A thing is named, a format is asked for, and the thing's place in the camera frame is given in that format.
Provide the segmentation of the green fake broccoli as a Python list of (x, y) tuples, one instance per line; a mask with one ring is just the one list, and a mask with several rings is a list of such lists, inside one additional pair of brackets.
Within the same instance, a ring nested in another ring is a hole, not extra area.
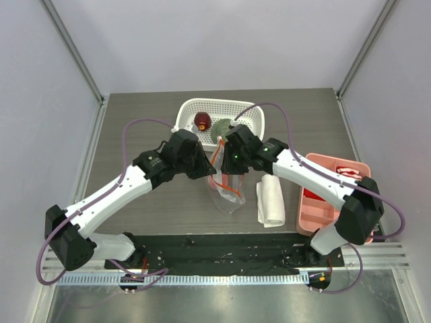
[(218, 142), (218, 137), (221, 137), (223, 142), (227, 141), (226, 134), (231, 129), (231, 122), (231, 119), (223, 118), (211, 126), (210, 137), (214, 143)]

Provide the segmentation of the red fake tomato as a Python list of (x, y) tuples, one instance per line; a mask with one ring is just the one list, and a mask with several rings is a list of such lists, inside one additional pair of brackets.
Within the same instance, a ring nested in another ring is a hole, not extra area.
[(213, 179), (212, 179), (212, 177), (211, 177), (211, 176), (209, 176), (209, 177), (208, 177), (208, 184), (209, 184), (209, 187), (210, 187), (211, 189), (213, 189), (213, 190), (215, 190), (215, 189), (216, 189), (215, 182), (213, 181)]

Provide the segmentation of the dark red fake fruit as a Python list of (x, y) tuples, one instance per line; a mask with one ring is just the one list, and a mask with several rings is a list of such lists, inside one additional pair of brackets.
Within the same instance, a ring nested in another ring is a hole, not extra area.
[(193, 122), (199, 131), (206, 131), (211, 127), (211, 117), (206, 112), (196, 113)]

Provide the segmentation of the clear zip top bag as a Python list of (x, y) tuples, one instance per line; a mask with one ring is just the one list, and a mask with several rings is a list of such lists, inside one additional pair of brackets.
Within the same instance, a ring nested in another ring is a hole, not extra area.
[(246, 199), (241, 188), (244, 175), (227, 175), (221, 171), (225, 142), (221, 137), (218, 137), (218, 142), (215, 151), (212, 153), (209, 161), (216, 170), (214, 175), (210, 175), (215, 182), (216, 189), (209, 187), (208, 177), (206, 185), (209, 190), (209, 195), (215, 207), (225, 215), (231, 215), (237, 209), (245, 204)]

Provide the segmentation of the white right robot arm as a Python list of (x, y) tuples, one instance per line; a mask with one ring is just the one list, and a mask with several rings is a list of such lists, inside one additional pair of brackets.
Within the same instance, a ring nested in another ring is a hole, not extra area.
[(372, 178), (356, 181), (342, 176), (298, 155), (291, 145), (278, 139), (262, 142), (243, 124), (232, 127), (226, 138), (224, 173), (241, 175), (249, 169), (266, 172), (298, 184), (338, 210), (338, 218), (316, 230), (307, 241), (307, 263), (318, 266), (341, 246), (366, 243), (384, 213)]

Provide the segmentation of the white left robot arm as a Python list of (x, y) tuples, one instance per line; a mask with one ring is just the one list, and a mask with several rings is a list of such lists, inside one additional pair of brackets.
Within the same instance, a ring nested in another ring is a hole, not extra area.
[(198, 137), (180, 129), (162, 150), (144, 151), (118, 178), (86, 199), (66, 209), (52, 206), (45, 219), (48, 244), (66, 271), (77, 270), (90, 260), (115, 260), (127, 268), (137, 268), (145, 248), (132, 234), (97, 234), (96, 229), (125, 205), (177, 174), (196, 180), (215, 173)]

